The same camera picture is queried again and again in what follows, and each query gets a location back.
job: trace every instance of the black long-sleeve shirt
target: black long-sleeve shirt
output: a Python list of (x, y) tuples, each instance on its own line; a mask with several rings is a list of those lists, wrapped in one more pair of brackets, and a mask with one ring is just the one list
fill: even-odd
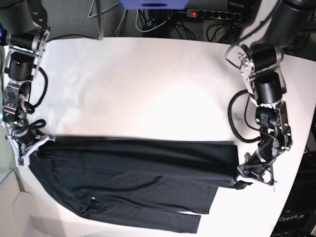
[(49, 142), (30, 169), (77, 215), (112, 224), (196, 233), (217, 187), (231, 188), (237, 147), (207, 142)]

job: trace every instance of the black wire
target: black wire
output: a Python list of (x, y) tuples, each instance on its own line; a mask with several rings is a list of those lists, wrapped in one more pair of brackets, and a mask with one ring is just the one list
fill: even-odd
[(45, 71), (40, 67), (39, 68), (39, 72), (43, 75), (44, 77), (44, 90), (42, 95), (40, 96), (38, 102), (34, 105), (30, 104), (30, 97), (31, 97), (31, 86), (30, 86), (30, 95), (29, 95), (29, 101), (25, 102), (26, 108), (27, 108), (27, 113), (29, 114), (33, 114), (35, 112), (35, 109), (40, 106), (40, 104), (42, 103), (46, 93), (47, 93), (47, 88), (48, 88), (48, 76), (45, 73)]
[(311, 34), (309, 33), (307, 38), (306, 38), (306, 40), (305, 40), (305, 42), (303, 43), (303, 45), (300, 48), (294, 48), (294, 49), (286, 48), (286, 50), (287, 51), (291, 51), (291, 52), (295, 52), (295, 51), (299, 51), (299, 50), (304, 49), (307, 46), (307, 44), (308, 44), (308, 42), (310, 40), (310, 37), (311, 37)]
[(207, 41), (210, 42), (210, 38), (209, 38), (209, 36), (208, 36), (209, 30), (210, 30), (212, 27), (214, 27), (214, 26), (219, 26), (219, 25), (221, 25), (221, 23), (213, 23), (213, 24), (210, 24), (210, 25), (206, 28), (205, 33), (206, 33)]
[(175, 30), (178, 32), (178, 34), (179, 34), (180, 38), (183, 40), (183, 37), (182, 37), (182, 35), (181, 35), (180, 31), (177, 29), (177, 27), (175, 27)]
[(29, 129), (41, 129), (43, 127), (46, 126), (46, 121), (43, 120), (43, 119), (39, 119), (39, 120), (36, 120), (35, 122), (31, 123), (28, 128)]
[(139, 20), (140, 22), (142, 23), (143, 26), (148, 26), (147, 25), (147, 21), (146, 21), (146, 17), (145, 15), (143, 14), (143, 12), (141, 10), (138, 10), (138, 13), (140, 13), (139, 15)]
[(234, 64), (231, 60), (229, 60), (227, 58), (229, 52), (235, 47), (238, 46), (241, 42), (243, 42), (245, 39), (249, 38), (250, 36), (252, 36), (253, 34), (257, 33), (259, 30), (262, 29), (262, 27), (265, 26), (265, 24), (273, 17), (273, 15), (276, 13), (276, 11), (278, 10), (278, 8), (280, 7), (280, 5), (282, 4), (283, 0), (278, 0), (278, 2), (276, 3), (276, 5), (274, 6), (273, 10), (269, 13), (269, 15), (267, 16), (267, 18), (262, 21), (260, 23), (259, 26), (257, 26), (253, 31), (251, 31), (250, 33), (248, 33), (247, 35), (245, 35), (244, 37), (241, 37), (239, 40), (237, 40), (235, 43), (233, 43), (226, 51), (225, 53), (225, 59), (227, 62), (229, 62), (231, 65), (233, 65), (235, 68), (240, 69), (239, 66), (237, 66), (236, 64)]
[(229, 122), (229, 125), (231, 126), (231, 129), (232, 129), (232, 132), (233, 134), (239, 139), (241, 140), (242, 142), (245, 142), (245, 143), (254, 143), (254, 142), (258, 142), (260, 141), (260, 137), (256, 137), (254, 139), (245, 139), (243, 138), (237, 131), (237, 129), (235, 128), (235, 125), (234, 125), (234, 121), (233, 121), (233, 116), (232, 116), (232, 108), (233, 108), (233, 104), (235, 102), (235, 100), (242, 96), (242, 95), (245, 95), (245, 94), (248, 94), (248, 91), (247, 90), (242, 90), (240, 92), (238, 92), (236, 95), (233, 96), (233, 98), (231, 99), (229, 105), (228, 105), (228, 122)]
[(304, 39), (305, 35), (306, 35), (306, 33), (304, 32), (304, 33), (302, 34), (302, 37), (300, 37), (299, 40), (294, 41), (294, 42), (292, 42), (291, 44), (297, 44), (297, 43), (301, 42), (301, 41)]
[(223, 36), (218, 40), (218, 42), (219, 42), (219, 43), (223, 43), (224, 40), (228, 39), (230, 36), (235, 36), (236, 33), (239, 33), (239, 34), (240, 34), (240, 29), (235, 29), (234, 31), (230, 32), (229, 34), (223, 35)]
[(248, 109), (248, 104), (249, 104), (250, 97), (251, 97), (251, 95), (249, 94), (248, 99), (247, 99), (246, 108), (245, 108), (245, 113), (244, 113), (244, 120), (245, 120), (246, 125), (247, 125), (249, 128), (253, 129), (253, 130), (256, 130), (256, 131), (258, 131), (258, 132), (260, 132), (260, 133), (262, 133), (262, 134), (265, 134), (265, 135), (267, 135), (267, 136), (273, 138), (273, 139), (276, 141), (276, 143), (277, 143), (277, 147), (279, 148), (279, 147), (280, 147), (280, 142), (278, 141), (278, 139), (277, 139), (276, 137), (274, 137), (274, 136), (272, 136), (271, 134), (269, 134), (269, 133), (267, 133), (267, 132), (264, 132), (264, 131), (262, 131), (262, 130), (260, 130), (260, 129), (257, 129), (257, 128), (254, 128), (254, 127), (250, 126), (250, 124), (247, 122), (246, 113), (247, 113), (247, 109)]
[(98, 38), (95, 38), (95, 37), (90, 37), (90, 36), (85, 36), (85, 35), (80, 35), (80, 34), (68, 34), (68, 35), (62, 35), (62, 36), (57, 36), (57, 37), (51, 38), (47, 42), (62, 39), (62, 38), (67, 38), (67, 37), (78, 37), (78, 38), (87, 38), (87, 39), (92, 39), (92, 40), (98, 40)]
[(192, 40), (197, 40), (195, 34), (193, 34), (193, 32), (192, 32), (188, 27), (186, 27), (186, 26), (183, 24), (182, 21), (180, 21), (180, 23), (181, 23), (181, 24), (177, 24), (177, 26), (181, 26), (181, 27), (183, 27), (185, 30), (187, 30), (188, 33), (189, 33), (189, 35), (191, 36), (191, 39), (192, 39)]
[(46, 95), (47, 88), (48, 88), (48, 76), (47, 76), (47, 74), (45, 73), (45, 71), (41, 67), (39, 67), (39, 72), (43, 75), (45, 84), (44, 84), (43, 93), (40, 96), (39, 101), (36, 104), (33, 105), (34, 108), (37, 108), (38, 106), (40, 106), (40, 104), (42, 103), (42, 101), (43, 101), (43, 99), (44, 99), (44, 97)]
[(188, 32), (187, 32), (187, 28), (183, 25), (183, 29), (184, 29), (184, 32), (186, 33), (186, 36), (187, 36), (187, 39), (189, 40), (189, 35), (188, 35)]
[(224, 26), (221, 26), (220, 28), (218, 28), (218, 29), (214, 32), (213, 37), (212, 37), (212, 39), (211, 39), (210, 42), (213, 42), (213, 40), (214, 40), (215, 37), (216, 37), (216, 34), (217, 34), (223, 27), (224, 27)]
[(147, 18), (146, 18), (145, 10), (143, 10), (142, 12), (140, 12), (140, 14), (141, 14), (142, 17), (144, 18), (145, 22), (150, 22), (150, 19), (147, 20)]

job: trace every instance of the white table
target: white table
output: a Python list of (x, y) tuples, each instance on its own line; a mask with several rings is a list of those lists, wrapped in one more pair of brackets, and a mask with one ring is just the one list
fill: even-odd
[[(244, 154), (254, 152), (257, 146), (239, 142), (229, 127), (228, 103), (245, 86), (239, 71), (223, 59), (227, 47), (147, 38), (50, 42), (41, 64), (49, 77), (48, 92), (30, 120), (45, 119), (46, 132), (59, 135), (235, 141), (243, 163)], [(241, 191), (220, 188), (210, 214), (201, 219), (197, 236), (268, 237), (274, 229), (294, 182), (316, 104), (316, 62), (286, 56), (281, 69), (288, 90), (283, 98), (293, 147), (275, 162), (275, 192), (264, 185)], [(42, 88), (43, 79), (38, 76), (31, 102), (37, 101)], [(242, 123), (245, 100), (246, 96), (236, 101), (233, 114), (241, 134), (251, 138), (258, 133)], [(254, 108), (248, 120), (255, 123)], [(21, 167), (19, 172), (25, 190), (34, 195), (39, 205), (39, 229), (44, 228), (47, 234), (178, 235), (82, 219), (57, 204), (28, 168)]]

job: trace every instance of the black garment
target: black garment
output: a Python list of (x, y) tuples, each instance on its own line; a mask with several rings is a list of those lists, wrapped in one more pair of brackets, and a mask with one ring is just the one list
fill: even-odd
[(232, 188), (234, 145), (105, 140), (48, 142), (30, 169), (77, 215), (112, 224), (196, 233), (217, 187)]

